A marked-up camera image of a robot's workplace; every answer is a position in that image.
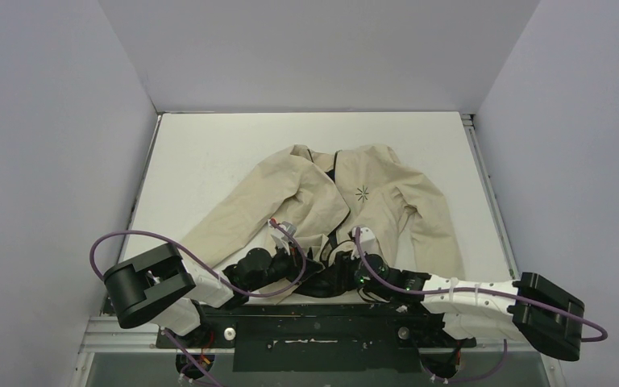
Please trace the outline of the beige zip jacket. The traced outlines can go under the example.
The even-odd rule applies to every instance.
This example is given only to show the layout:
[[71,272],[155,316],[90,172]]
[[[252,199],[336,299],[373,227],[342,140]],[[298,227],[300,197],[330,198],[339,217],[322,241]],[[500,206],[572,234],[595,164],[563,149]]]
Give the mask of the beige zip jacket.
[[326,265],[353,228],[368,227],[388,263],[409,231],[419,270],[466,276],[442,191],[383,144],[334,154],[304,145],[279,151],[259,162],[181,243],[213,267],[243,249],[270,218],[293,224],[307,255]]

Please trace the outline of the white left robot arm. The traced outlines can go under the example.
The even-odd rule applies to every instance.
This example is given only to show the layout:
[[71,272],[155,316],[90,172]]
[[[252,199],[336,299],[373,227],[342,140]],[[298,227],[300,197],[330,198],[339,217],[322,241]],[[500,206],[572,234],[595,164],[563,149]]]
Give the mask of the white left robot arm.
[[324,264],[302,258],[295,246],[270,253],[253,248],[237,263],[210,274],[187,262],[172,243],[139,254],[108,269],[102,281],[123,329],[154,323],[166,327],[190,347],[203,344],[209,325],[199,306],[236,307],[255,291],[283,281],[301,284]]

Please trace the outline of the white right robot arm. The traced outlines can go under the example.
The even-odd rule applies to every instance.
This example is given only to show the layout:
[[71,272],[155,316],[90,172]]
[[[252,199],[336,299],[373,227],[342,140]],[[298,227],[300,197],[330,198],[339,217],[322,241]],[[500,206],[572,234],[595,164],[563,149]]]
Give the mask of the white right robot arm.
[[434,315],[423,330],[436,345],[452,338],[507,339],[558,360],[580,359],[584,303],[537,273],[514,281],[462,281],[391,268],[376,254],[361,260],[339,252],[324,274],[323,292],[330,297],[363,290],[384,302],[422,306]]

